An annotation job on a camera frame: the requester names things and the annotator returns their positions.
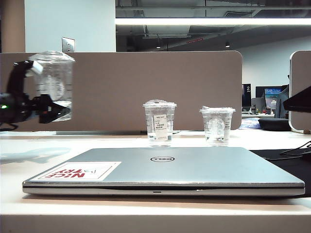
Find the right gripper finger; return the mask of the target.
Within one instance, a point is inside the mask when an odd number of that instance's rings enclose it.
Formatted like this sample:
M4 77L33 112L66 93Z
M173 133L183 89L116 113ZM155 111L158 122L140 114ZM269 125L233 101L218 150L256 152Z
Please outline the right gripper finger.
M293 95L283 102L285 110L310 113L311 112L311 86Z

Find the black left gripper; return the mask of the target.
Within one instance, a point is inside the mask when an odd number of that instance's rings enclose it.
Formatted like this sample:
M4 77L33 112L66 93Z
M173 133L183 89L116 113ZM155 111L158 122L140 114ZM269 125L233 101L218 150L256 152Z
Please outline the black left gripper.
M7 93L0 94L0 122L19 123L33 118L33 112L39 116L39 123L51 123L70 113L68 107L56 104L49 94L41 94L31 100L24 93L24 78L31 70L40 75L43 66L32 60L13 63L7 84Z

